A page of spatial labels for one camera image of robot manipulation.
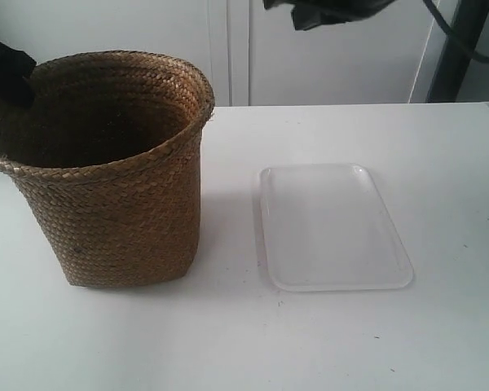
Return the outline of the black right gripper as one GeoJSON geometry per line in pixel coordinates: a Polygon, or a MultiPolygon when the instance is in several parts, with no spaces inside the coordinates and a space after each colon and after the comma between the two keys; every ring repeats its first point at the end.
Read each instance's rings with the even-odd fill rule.
{"type": "Polygon", "coordinates": [[[265,10],[290,5],[296,31],[366,20],[387,8],[387,0],[263,0],[265,10]]]}

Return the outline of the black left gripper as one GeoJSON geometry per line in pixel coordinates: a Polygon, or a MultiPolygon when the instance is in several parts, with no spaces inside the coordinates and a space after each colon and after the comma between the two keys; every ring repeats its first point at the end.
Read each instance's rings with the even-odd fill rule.
{"type": "Polygon", "coordinates": [[[24,51],[0,42],[0,99],[20,108],[33,105],[35,93],[29,84],[37,62],[24,51]]]}

